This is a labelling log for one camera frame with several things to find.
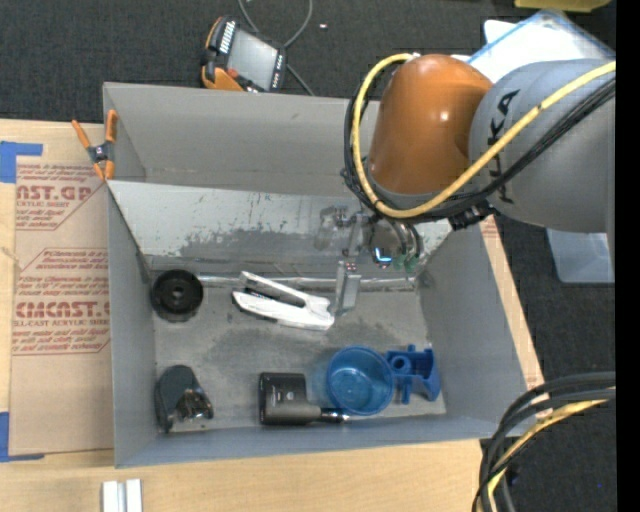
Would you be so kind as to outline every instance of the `cardboard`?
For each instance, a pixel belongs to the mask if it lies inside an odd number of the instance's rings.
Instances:
[[[85,129],[104,141],[102,125]],[[41,145],[17,156],[15,184],[3,184],[15,225],[3,248],[15,271],[9,454],[110,448],[106,187],[70,123],[2,120],[0,140]]]
[[[0,411],[9,408],[11,325],[15,284],[15,192],[13,183],[0,183]]]

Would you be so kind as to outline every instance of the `blue plastic bowl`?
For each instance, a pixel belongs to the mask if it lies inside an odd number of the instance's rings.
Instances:
[[[358,416],[371,416],[389,405],[393,370],[378,352],[352,345],[336,352],[327,368],[327,393],[333,404]]]

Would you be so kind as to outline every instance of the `yellow cable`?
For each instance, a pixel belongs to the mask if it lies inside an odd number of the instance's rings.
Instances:
[[[538,420],[531,428],[529,428],[522,436],[518,438],[518,440],[512,444],[509,449],[500,457],[500,459],[496,462],[496,466],[500,466],[505,460],[507,460],[516,450],[518,450],[522,445],[524,445],[529,439],[531,439],[538,432],[544,430],[545,428],[553,425],[554,423],[558,423],[569,416],[572,416],[578,412],[582,412],[585,409],[590,407],[594,407],[601,403],[606,402],[607,400],[585,400],[582,402],[576,402],[573,404],[567,404],[559,409],[556,409],[549,416]],[[500,480],[506,473],[507,468],[503,469],[499,473],[497,473],[488,483],[487,488],[489,491],[489,499],[491,500],[491,506],[495,509],[495,502],[493,494],[496,490],[496,487],[500,483]]]
[[[392,208],[384,204],[382,199],[378,197],[378,195],[371,187],[369,181],[367,180],[364,166],[362,165],[362,154],[360,152],[360,117],[362,113],[362,104],[364,102],[365,94],[371,86],[371,82],[373,81],[375,76],[382,69],[394,62],[407,61],[412,58],[415,58],[415,56],[406,53],[392,55],[378,62],[378,64],[376,64],[371,69],[371,71],[369,71],[364,81],[362,82],[360,89],[358,90],[358,94],[354,102],[354,115],[351,128],[353,160],[356,167],[358,180],[360,181],[362,189],[376,210],[396,219],[415,217],[417,215],[426,213],[436,206],[442,204],[454,193],[460,190],[460,188],[462,188],[467,182],[469,182],[471,178],[477,175],[482,170],[482,168],[491,161],[491,159],[493,159],[500,151],[502,151],[504,147],[509,142],[511,142],[516,137],[516,135],[518,135],[518,133],[520,133],[536,117],[538,117],[538,115],[542,111],[548,109],[550,106],[557,103],[562,98],[568,96],[573,91],[579,89],[580,87],[583,87],[596,78],[599,78],[608,73],[612,73],[616,70],[616,61],[612,61],[596,69],[593,69],[564,85],[553,94],[548,96],[546,99],[544,99],[539,105],[532,108],[522,118],[520,118],[520,120],[518,120],[518,122],[515,123],[493,146],[491,146],[482,156],[480,156],[480,158],[478,158],[478,160],[476,160],[473,165],[467,168],[467,170],[465,170],[451,185],[445,188],[436,197],[414,208],[402,210]]]

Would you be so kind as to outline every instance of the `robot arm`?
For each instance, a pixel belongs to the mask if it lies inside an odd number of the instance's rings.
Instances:
[[[364,157],[368,88],[398,62]],[[560,231],[606,232],[613,264],[615,70],[613,59],[537,62],[492,83],[450,56],[385,59],[347,112],[346,183],[398,222],[447,218],[460,229],[500,212]]]

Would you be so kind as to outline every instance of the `black cord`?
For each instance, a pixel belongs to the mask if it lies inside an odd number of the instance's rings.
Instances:
[[[495,459],[499,459],[502,456],[502,453],[504,453],[504,451],[502,451],[501,453],[501,450],[504,448],[504,442],[507,439],[508,433],[513,430],[513,428],[526,420],[528,417],[538,412],[561,407],[563,405],[567,405],[568,403],[575,403],[586,400],[615,399],[615,389],[590,389],[587,391],[579,391],[574,393],[562,393],[558,396],[554,396],[553,398],[549,398],[535,404],[529,404],[527,407],[524,407],[516,412],[516,409],[522,406],[522,402],[525,400],[525,397],[535,398],[541,393],[548,392],[549,390],[552,390],[554,388],[558,390],[567,386],[582,386],[588,384],[593,385],[596,382],[599,383],[600,386],[615,385],[615,378],[614,382],[612,383],[610,379],[611,375],[611,373],[605,372],[601,374],[594,374],[593,378],[586,375],[563,378],[558,382],[552,381],[547,384],[543,384],[542,386],[539,386],[538,388],[525,393],[525,395],[516,400],[516,402],[514,402],[514,404],[508,409],[513,412],[509,415],[508,418],[505,415],[503,420],[500,422],[496,433],[492,436],[491,440],[484,450],[480,470],[480,486],[478,488],[476,496],[474,497],[472,510],[475,510],[478,500],[481,500],[485,512],[491,510],[491,503],[489,500],[487,487],[489,482],[500,472],[507,469],[508,466],[513,462],[513,460],[516,457],[521,456],[524,450],[531,444],[531,442],[536,439],[536,436],[528,439],[507,459],[502,461],[501,464],[499,464],[498,466],[494,466],[494,464],[497,462],[497,460]]]
[[[240,10],[242,11],[242,15],[244,16],[247,23],[251,26],[251,28],[256,32],[260,32],[260,29],[258,29],[257,25],[253,22],[253,20],[251,19],[251,16],[249,16],[249,13],[247,12],[247,9],[244,6],[244,3],[242,0],[238,0],[238,7],[240,7]],[[293,36],[291,36],[287,40],[287,42],[284,43],[283,46],[285,48],[289,48],[293,43],[295,43],[298,40],[298,38],[302,35],[302,33],[306,30],[307,25],[309,25],[309,20],[311,20],[312,14],[313,14],[313,0],[309,0],[309,10],[307,11],[307,17],[305,18],[300,28],[296,30],[296,32],[293,34]],[[307,94],[309,94],[309,96],[316,95],[313,92],[313,90],[307,85],[307,83],[302,79],[302,77],[298,74],[298,72],[295,69],[293,69],[293,67],[289,63],[287,63],[287,70],[293,75],[293,77],[298,81],[298,83],[307,92]]]
[[[505,411],[502,416],[502,420],[500,421],[500,425],[503,425],[507,421],[511,419],[511,417],[521,409],[526,403],[531,402],[531,400],[535,400],[537,397],[554,393],[560,391],[566,391],[567,389],[572,389],[576,387],[582,386],[591,386],[591,387],[611,387],[615,386],[616,383],[616,372],[590,372],[590,373],[578,373],[574,375],[568,375],[566,377],[559,377],[552,381],[544,382],[539,386],[536,386],[533,389],[530,389],[523,395],[520,395]]]
[[[575,389],[576,387],[582,386],[599,385],[602,387],[610,387],[615,386],[615,379],[615,372],[593,372],[586,374],[569,375],[566,377],[555,379],[553,381],[545,382],[529,390],[525,394],[521,395],[515,402],[513,402],[504,413],[500,425],[503,425],[505,422],[507,422],[515,414],[515,412],[521,409],[526,403],[538,398],[545,393],[550,394],[551,396],[552,394],[558,393],[560,391]],[[524,450],[525,448],[523,447],[522,451],[519,454],[516,454],[516,456],[520,456],[522,453],[524,453]],[[499,459],[500,457],[502,457],[505,451],[506,449],[504,445],[501,446],[497,450],[495,457]],[[507,512],[516,512],[515,506],[513,505],[513,501],[511,499],[509,487],[509,483],[506,480],[503,479],[500,482],[500,491]]]

